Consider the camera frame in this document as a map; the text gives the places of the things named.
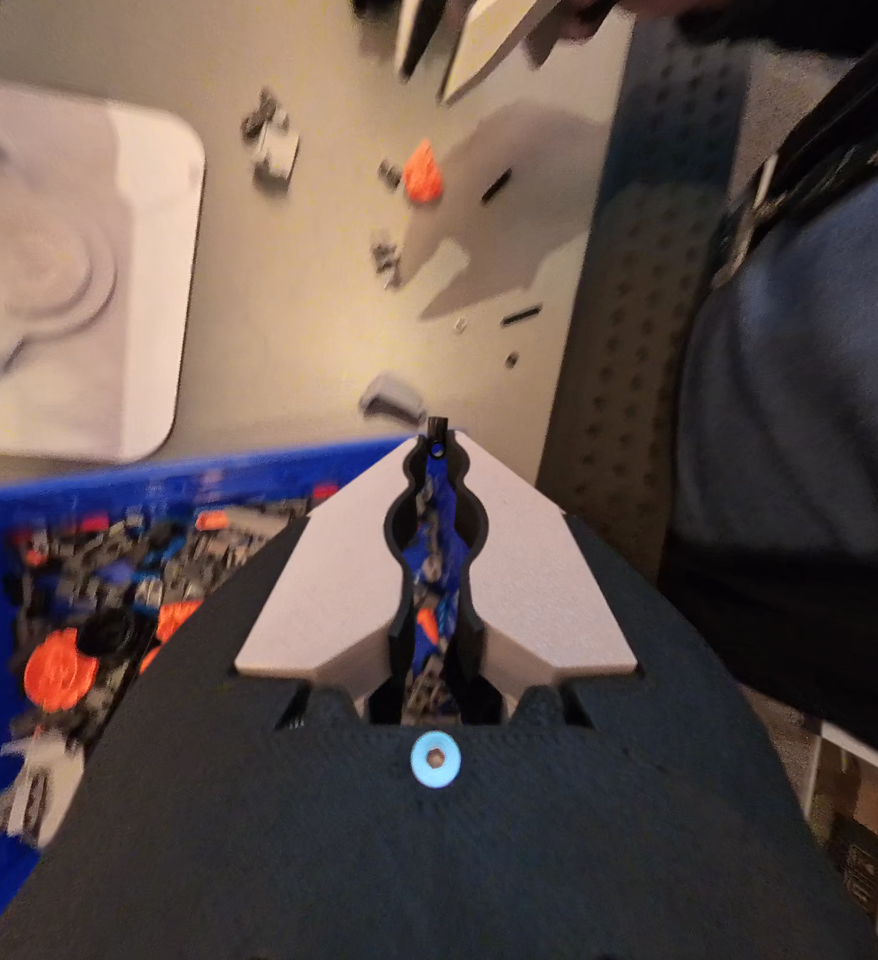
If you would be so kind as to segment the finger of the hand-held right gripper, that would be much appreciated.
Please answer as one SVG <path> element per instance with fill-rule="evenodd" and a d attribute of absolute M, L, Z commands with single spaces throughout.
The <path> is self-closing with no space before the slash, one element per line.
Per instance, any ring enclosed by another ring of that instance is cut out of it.
<path fill-rule="evenodd" d="M 411 78 L 441 26 L 446 1 L 401 1 L 397 23 L 395 72 Z"/>
<path fill-rule="evenodd" d="M 478 1 L 466 15 L 440 86 L 450 106 L 480 85 L 518 47 L 534 69 L 544 65 L 561 32 L 561 1 Z"/>

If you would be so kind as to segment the person's jeans leg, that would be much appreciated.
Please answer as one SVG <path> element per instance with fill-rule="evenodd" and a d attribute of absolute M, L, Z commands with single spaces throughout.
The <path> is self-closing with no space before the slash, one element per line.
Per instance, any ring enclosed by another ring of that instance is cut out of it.
<path fill-rule="evenodd" d="M 779 222 L 684 359 L 661 589 L 740 681 L 878 750 L 878 173 Z"/>

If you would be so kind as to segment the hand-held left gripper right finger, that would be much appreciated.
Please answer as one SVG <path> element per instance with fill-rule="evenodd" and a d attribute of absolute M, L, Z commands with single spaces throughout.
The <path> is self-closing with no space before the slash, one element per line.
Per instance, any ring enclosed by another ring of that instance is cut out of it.
<path fill-rule="evenodd" d="M 450 433 L 454 530 L 466 547 L 447 686 L 466 724 L 532 688 L 627 677 L 637 656 L 564 511 L 464 433 Z"/>

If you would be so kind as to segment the light grey flat brick panel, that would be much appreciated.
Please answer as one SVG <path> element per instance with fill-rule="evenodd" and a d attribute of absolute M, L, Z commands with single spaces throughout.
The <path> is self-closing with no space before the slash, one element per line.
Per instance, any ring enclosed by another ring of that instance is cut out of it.
<path fill-rule="evenodd" d="M 421 392 L 387 371 L 378 374 L 362 391 L 358 407 L 366 416 L 382 413 L 416 424 L 427 412 Z"/>

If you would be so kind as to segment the light grey curved brick panel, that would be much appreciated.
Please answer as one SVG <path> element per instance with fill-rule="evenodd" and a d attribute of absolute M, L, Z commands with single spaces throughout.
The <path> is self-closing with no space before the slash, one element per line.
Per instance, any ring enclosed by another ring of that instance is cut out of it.
<path fill-rule="evenodd" d="M 253 179 L 261 186 L 288 188 L 300 149 L 300 134 L 283 113 L 261 129 L 253 151 Z"/>

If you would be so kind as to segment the white book stand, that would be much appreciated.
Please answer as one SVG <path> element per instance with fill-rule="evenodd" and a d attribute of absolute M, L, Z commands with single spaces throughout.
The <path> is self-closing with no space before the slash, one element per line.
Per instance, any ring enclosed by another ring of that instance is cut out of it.
<path fill-rule="evenodd" d="M 204 183 L 180 117 L 0 80 L 0 455 L 165 443 Z"/>

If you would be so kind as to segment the grey track link piece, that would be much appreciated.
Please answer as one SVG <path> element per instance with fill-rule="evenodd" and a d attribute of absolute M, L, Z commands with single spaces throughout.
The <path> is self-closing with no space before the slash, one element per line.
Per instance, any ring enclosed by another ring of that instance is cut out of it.
<path fill-rule="evenodd" d="M 398 291 L 403 285 L 401 270 L 401 242 L 389 231 L 376 230 L 370 240 L 370 257 L 375 274 L 386 290 Z"/>

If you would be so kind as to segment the pile of small brick parts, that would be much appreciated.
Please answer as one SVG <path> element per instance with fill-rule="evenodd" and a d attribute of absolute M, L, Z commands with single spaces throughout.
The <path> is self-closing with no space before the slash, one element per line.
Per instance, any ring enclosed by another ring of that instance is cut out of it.
<path fill-rule="evenodd" d="M 141 674 L 205 599 L 337 491 L 161 513 L 86 513 L 10 536 L 9 670 L 25 706 L 0 756 L 0 837 L 34 851 L 58 833 L 86 763 Z"/>

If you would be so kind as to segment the orange brick panel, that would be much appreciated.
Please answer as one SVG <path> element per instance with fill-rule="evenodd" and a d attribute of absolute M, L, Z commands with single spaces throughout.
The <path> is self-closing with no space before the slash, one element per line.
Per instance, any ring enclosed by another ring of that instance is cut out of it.
<path fill-rule="evenodd" d="M 428 139 L 422 140 L 404 163 L 401 183 L 409 202 L 416 206 L 431 205 L 443 197 L 443 173 Z"/>

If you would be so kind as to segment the grey brick beam with holes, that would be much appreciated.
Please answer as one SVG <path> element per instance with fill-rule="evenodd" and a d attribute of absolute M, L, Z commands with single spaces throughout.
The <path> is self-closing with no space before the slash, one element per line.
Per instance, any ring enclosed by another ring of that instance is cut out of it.
<path fill-rule="evenodd" d="M 245 141 L 252 142 L 268 126 L 286 130 L 288 124 L 288 113 L 278 101 L 275 91 L 264 86 L 259 92 L 257 106 L 241 122 L 241 136 Z"/>

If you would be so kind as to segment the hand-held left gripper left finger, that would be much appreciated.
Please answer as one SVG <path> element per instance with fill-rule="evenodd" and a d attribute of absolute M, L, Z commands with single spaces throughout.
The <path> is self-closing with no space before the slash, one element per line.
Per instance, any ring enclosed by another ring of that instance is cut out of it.
<path fill-rule="evenodd" d="M 409 438 L 317 507 L 233 662 L 240 675 L 400 701 L 415 642 L 412 575 L 428 458 Z"/>

